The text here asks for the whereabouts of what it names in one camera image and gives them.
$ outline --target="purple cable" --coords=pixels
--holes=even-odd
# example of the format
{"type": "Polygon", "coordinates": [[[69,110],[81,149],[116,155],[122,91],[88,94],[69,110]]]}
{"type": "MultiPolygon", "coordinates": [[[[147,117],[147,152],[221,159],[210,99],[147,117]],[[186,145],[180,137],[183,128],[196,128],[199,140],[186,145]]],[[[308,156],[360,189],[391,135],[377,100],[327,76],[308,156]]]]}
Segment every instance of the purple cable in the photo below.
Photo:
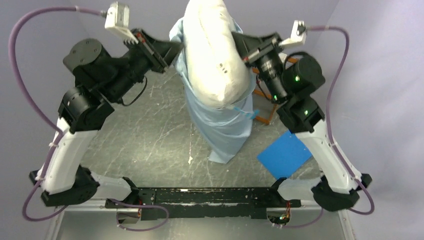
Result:
{"type": "MultiPolygon", "coordinates": [[[[93,14],[93,15],[97,15],[97,16],[103,16],[103,12],[91,10],[91,9],[87,9],[87,8],[83,8],[83,7],[78,7],[78,6],[59,6],[59,7],[40,8],[40,9],[33,10],[33,11],[25,14],[23,17],[21,17],[19,19],[19,21],[14,25],[14,27],[13,27],[11,33],[10,33],[9,42],[8,42],[9,61],[10,61],[10,65],[11,65],[11,68],[13,70],[13,73],[15,75],[17,84],[18,84],[20,90],[22,91],[23,95],[25,96],[26,100],[28,101],[29,105],[31,105],[31,107],[35,110],[35,112],[52,129],[54,129],[56,132],[58,132],[58,136],[53,141],[53,145],[56,146],[60,142],[62,137],[64,136],[64,132],[60,128],[58,128],[55,123],[50,121],[50,119],[43,113],[43,111],[41,111],[41,109],[37,106],[37,104],[35,103],[35,101],[31,97],[30,93],[28,92],[28,90],[27,90],[27,88],[24,84],[24,81],[22,80],[21,73],[19,72],[18,63],[17,63],[17,59],[16,59],[16,40],[18,38],[18,34],[19,34],[19,31],[21,30],[21,28],[24,26],[24,24],[26,22],[28,22],[33,17],[35,17],[37,15],[44,14],[44,13],[49,13],[49,12],[81,12],[81,13],[93,14]]],[[[41,171],[40,180],[38,180],[35,183],[34,187],[32,188],[31,192],[29,193],[28,197],[26,198],[26,200],[23,203],[23,207],[22,207],[23,218],[28,220],[28,221],[31,221],[31,222],[39,222],[39,221],[51,219],[51,218],[57,216],[58,214],[60,214],[66,208],[66,206],[64,206],[61,209],[59,209],[58,211],[56,211],[55,213],[53,213],[49,216],[41,217],[41,218],[33,218],[33,217],[28,216],[28,214],[27,214],[27,208],[28,208],[29,202],[30,202],[31,198],[33,197],[34,193],[36,192],[37,188],[41,185],[43,178],[46,176],[47,169],[49,167],[50,161],[52,160],[53,153],[55,152],[54,146],[50,147],[50,149],[48,150],[47,158],[45,160],[44,166],[43,166],[42,171],[41,171]]]]}
{"type": "Polygon", "coordinates": [[[155,230],[155,229],[158,229],[158,228],[162,227],[164,224],[166,224],[167,221],[168,221],[168,219],[170,218],[170,212],[168,211],[168,209],[166,209],[163,206],[157,206],[157,205],[132,205],[132,204],[126,204],[126,203],[120,202],[120,201],[118,201],[116,199],[111,199],[111,201],[114,202],[114,203],[116,203],[116,204],[122,205],[124,207],[128,207],[128,208],[136,208],[136,209],[161,209],[161,210],[165,211],[165,213],[166,213],[165,220],[163,220],[161,223],[159,223],[156,226],[153,226],[153,227],[150,227],[150,228],[145,228],[145,229],[134,229],[134,228],[127,228],[127,227],[122,226],[119,223],[119,214],[117,213],[116,214],[116,224],[117,224],[117,226],[119,228],[121,228],[123,230],[126,230],[126,231],[131,231],[131,232],[147,232],[147,231],[150,231],[150,230],[155,230]]]}
{"type": "Polygon", "coordinates": [[[370,215],[375,210],[374,200],[371,197],[370,193],[368,192],[367,188],[362,184],[362,182],[359,179],[356,179],[355,173],[352,171],[351,167],[346,162],[345,158],[342,156],[342,153],[340,152],[340,150],[336,147],[334,139],[333,139],[333,131],[332,131],[332,128],[331,128],[331,121],[330,121],[331,96],[332,96],[332,93],[333,93],[334,86],[336,85],[336,81],[337,81],[337,79],[340,75],[340,71],[342,70],[343,64],[345,63],[346,57],[348,55],[349,44],[350,44],[349,34],[345,29],[338,27],[338,26],[311,26],[311,27],[307,28],[307,31],[328,31],[328,30],[341,32],[346,39],[346,46],[344,47],[343,57],[341,58],[340,65],[338,66],[338,69],[335,72],[334,79],[331,82],[330,89],[329,89],[328,95],[327,95],[327,100],[326,100],[326,103],[325,103],[326,104],[325,115],[326,115],[326,122],[327,122],[328,138],[330,140],[331,145],[333,146],[333,149],[334,149],[336,155],[340,159],[341,163],[344,165],[346,170],[349,172],[350,176],[355,179],[356,183],[363,190],[363,192],[365,193],[365,195],[368,198],[369,203],[371,205],[370,210],[367,211],[367,212],[358,211],[358,210],[355,210],[355,209],[349,209],[349,210],[352,211],[353,213],[360,214],[360,215],[370,215]]]}

